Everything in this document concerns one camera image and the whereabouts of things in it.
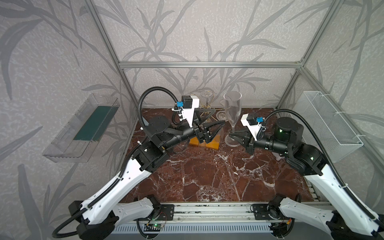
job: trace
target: red-brown marble surface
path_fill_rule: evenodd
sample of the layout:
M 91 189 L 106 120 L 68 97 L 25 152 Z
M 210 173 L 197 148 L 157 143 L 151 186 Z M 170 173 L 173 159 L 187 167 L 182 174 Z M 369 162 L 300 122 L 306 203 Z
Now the red-brown marble surface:
M 258 116 L 266 117 L 272 111 L 272 108 L 245 108 L 242 114 L 257 112 Z M 142 114 L 147 120 L 158 114 L 171 119 L 172 111 L 143 109 Z M 267 132 L 275 121 L 276 115 L 268 120 Z M 235 129 L 242 128 L 238 121 Z M 226 122 L 225 135 L 230 130 Z M 144 136 L 137 123 L 128 152 Z M 189 145 L 185 151 L 174 154 L 121 202 L 132 202 L 135 197 L 141 199 L 149 194 L 154 194 L 160 202 L 258 202 L 270 201 L 277 193 L 294 199 L 298 192 L 303 201 L 313 201 L 303 177 L 284 160 L 276 161 L 271 152 L 262 149 L 249 155 L 242 146 L 229 147 L 222 138 L 219 150 Z

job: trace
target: aluminum extrusion bar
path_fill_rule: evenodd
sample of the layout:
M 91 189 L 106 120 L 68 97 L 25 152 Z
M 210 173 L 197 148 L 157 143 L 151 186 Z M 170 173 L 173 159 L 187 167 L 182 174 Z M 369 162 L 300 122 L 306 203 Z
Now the aluminum extrusion bar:
M 94 5 L 93 1 L 92 0 L 83 0 L 84 1 L 84 5 L 88 11 L 88 13 L 90 14 L 90 16 L 92 17 L 92 20 L 94 21 L 95 25 L 96 25 L 96 28 L 97 30 L 99 31 L 100 35 L 101 35 L 101 38 L 103 39 L 104 41 L 104 44 L 108 50 L 108 53 L 109 55 L 111 56 L 112 58 L 112 62 L 114 64 L 114 66 L 116 67 L 116 70 L 118 72 L 118 75 L 120 76 L 120 78 L 122 79 L 125 87 L 127 88 L 128 90 L 128 93 L 129 95 L 131 96 L 132 98 L 132 101 L 135 103 L 135 105 L 137 106 L 137 99 L 135 98 L 135 95 L 132 91 L 132 88 L 131 86 L 129 85 L 129 82 L 128 82 L 128 79 L 127 77 L 125 76 L 123 70 L 121 69 L 121 67 L 119 66 L 119 60 L 116 56 L 116 53 L 115 51 L 113 50 L 113 47 L 112 47 L 112 44 L 111 44 L 111 41 L 109 40 L 108 38 L 108 35 L 107 35 L 107 32 L 105 31 L 104 27 L 103 27 L 103 24 L 101 23 L 101 19 L 100 19 L 100 16 L 98 15 L 97 13 L 97 10 L 96 10 L 96 6 Z
M 299 68 L 299 62 L 131 62 L 122 61 L 121 68 Z
M 324 33 L 327 31 L 327 29 L 329 28 L 333 19 L 337 15 L 337 12 L 341 8 L 343 2 L 344 2 L 344 0 L 333 0 L 332 1 L 331 5 L 329 6 L 327 13 L 324 16 L 322 23 L 320 24 L 319 29 L 315 33 L 311 43 L 309 44 L 307 50 L 304 53 L 304 56 L 302 58 L 302 66 L 305 66 L 305 64 L 308 62 L 308 60 L 311 57 L 316 46 L 319 44 L 322 37 L 324 36 Z

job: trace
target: white robot arm segment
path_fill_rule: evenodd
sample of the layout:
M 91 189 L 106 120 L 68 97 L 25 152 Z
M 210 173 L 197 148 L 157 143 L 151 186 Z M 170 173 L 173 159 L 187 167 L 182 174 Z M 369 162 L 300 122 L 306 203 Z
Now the white robot arm segment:
M 308 175 L 304 177 L 324 194 L 343 217 L 346 225 L 353 232 L 363 235 L 372 236 L 372 231 L 377 232 L 379 228 L 378 224 L 372 221 L 346 194 L 333 175 L 330 167 L 325 165 L 321 171 L 323 173 L 322 176 Z M 377 213 L 368 208 L 364 203 L 363 205 L 378 218 Z
M 127 195 L 129 191 L 131 191 L 137 184 L 151 175 L 151 173 L 146 170 L 140 171 L 140 167 L 141 165 L 137 162 L 136 159 L 129 160 L 125 173 L 122 176 L 122 180 L 117 183 L 112 191 L 110 191 L 100 201 L 98 201 L 96 205 L 94 205 L 91 209 L 83 214 L 83 218 L 88 219 L 90 225 L 102 223 L 111 212 L 111 210 L 116 206 L 116 204 L 125 195 Z M 85 208 L 90 202 L 102 194 L 117 177 L 118 174 L 96 194 L 83 201 L 82 208 Z
M 324 232 L 331 234 L 331 230 L 326 225 L 333 217 L 331 210 L 317 209 L 299 202 L 296 202 L 289 197 L 284 198 L 280 202 L 280 211 L 284 216 L 295 218 L 308 223 Z

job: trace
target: metal rail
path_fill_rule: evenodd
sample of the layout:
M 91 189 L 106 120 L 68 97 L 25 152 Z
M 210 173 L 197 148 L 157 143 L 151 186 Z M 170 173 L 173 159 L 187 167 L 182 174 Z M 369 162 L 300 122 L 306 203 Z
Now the metal rail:
M 299 62 L 119 62 L 120 68 L 299 68 Z

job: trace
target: white vent grille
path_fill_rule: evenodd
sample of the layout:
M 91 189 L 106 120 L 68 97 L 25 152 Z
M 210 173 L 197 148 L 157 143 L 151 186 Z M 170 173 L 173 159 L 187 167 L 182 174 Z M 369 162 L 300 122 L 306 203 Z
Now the white vent grille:
M 167 223 L 162 233 L 270 233 L 270 223 Z M 140 224 L 144 233 L 145 224 Z M 135 223 L 116 227 L 112 233 L 138 233 Z

